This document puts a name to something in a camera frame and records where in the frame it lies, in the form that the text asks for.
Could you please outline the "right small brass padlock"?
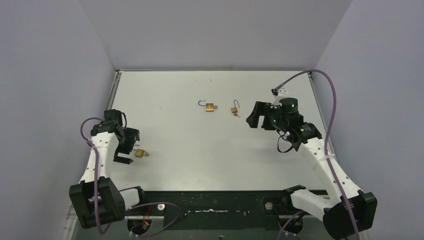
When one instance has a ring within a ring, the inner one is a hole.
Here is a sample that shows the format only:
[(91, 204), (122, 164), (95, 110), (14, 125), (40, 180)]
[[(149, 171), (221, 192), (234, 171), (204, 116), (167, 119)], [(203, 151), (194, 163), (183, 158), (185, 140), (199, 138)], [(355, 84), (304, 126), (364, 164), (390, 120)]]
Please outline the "right small brass padlock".
[(240, 108), (240, 103), (239, 103), (239, 101), (237, 100), (237, 99), (235, 99), (234, 101), (233, 101), (233, 104), (234, 104), (234, 107), (232, 107), (230, 110), (231, 110), (231, 113), (234, 115), (234, 116), (236, 116), (236, 117), (240, 117), (239, 116), (239, 114), (238, 114), (238, 110), (239, 110), (239, 108)]

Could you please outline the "brass padlock shackle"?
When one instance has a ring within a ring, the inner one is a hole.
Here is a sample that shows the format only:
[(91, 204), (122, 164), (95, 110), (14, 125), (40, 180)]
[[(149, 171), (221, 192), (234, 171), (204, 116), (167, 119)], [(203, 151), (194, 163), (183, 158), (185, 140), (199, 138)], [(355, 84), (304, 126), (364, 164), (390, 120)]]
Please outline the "brass padlock shackle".
[(205, 108), (206, 112), (214, 112), (218, 109), (218, 106), (214, 103), (207, 103), (205, 99), (200, 99), (198, 102), (198, 105)]

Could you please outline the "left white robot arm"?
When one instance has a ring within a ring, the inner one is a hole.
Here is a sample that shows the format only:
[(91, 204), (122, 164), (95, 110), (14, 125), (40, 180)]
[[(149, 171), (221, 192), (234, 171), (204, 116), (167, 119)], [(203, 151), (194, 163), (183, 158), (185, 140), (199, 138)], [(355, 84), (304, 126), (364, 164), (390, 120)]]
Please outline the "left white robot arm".
[(148, 199), (140, 186), (119, 190), (112, 180), (112, 164), (130, 165), (128, 157), (140, 139), (138, 129), (127, 126), (125, 113), (104, 111), (90, 136), (82, 137), (90, 147), (85, 171), (77, 184), (69, 188), (69, 198), (82, 228), (97, 228), (105, 234), (111, 223), (122, 221), (128, 210), (140, 214)]

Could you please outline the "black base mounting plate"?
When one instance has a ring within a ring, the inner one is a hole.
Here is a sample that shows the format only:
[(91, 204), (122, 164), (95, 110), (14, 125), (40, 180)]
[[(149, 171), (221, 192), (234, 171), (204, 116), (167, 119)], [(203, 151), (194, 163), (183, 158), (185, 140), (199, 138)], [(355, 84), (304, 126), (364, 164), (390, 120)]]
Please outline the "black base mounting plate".
[(126, 226), (135, 235), (176, 230), (278, 230), (298, 209), (283, 190), (145, 191), (129, 210)]

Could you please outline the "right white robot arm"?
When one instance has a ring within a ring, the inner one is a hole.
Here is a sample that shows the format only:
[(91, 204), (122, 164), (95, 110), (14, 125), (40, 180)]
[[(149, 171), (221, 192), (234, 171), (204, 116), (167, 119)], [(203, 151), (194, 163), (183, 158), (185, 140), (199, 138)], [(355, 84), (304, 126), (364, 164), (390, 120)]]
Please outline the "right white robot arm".
[(285, 97), (278, 104), (256, 101), (246, 118), (250, 128), (257, 128), (263, 116), (261, 128), (278, 131), (309, 164), (327, 192), (328, 198), (318, 196), (302, 185), (285, 189), (287, 196), (281, 199), (282, 209), (289, 213), (302, 210), (323, 222), (327, 233), (341, 240), (370, 229), (374, 223), (377, 198), (372, 192), (363, 192), (335, 159), (325, 149), (325, 140), (312, 123), (305, 122), (298, 111), (298, 100)]

